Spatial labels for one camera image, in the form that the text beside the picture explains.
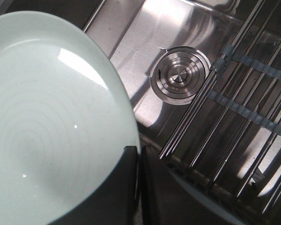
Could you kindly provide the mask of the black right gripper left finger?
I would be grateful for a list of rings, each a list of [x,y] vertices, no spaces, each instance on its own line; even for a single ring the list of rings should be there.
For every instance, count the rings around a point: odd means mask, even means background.
[[[137,199],[138,151],[124,147],[105,181],[85,201],[52,225],[132,225]]]

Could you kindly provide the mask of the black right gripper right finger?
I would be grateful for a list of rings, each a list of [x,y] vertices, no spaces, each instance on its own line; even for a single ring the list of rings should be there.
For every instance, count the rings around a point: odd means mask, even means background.
[[[235,225],[237,220],[182,183],[159,160],[153,146],[141,153],[141,202],[146,225]]]

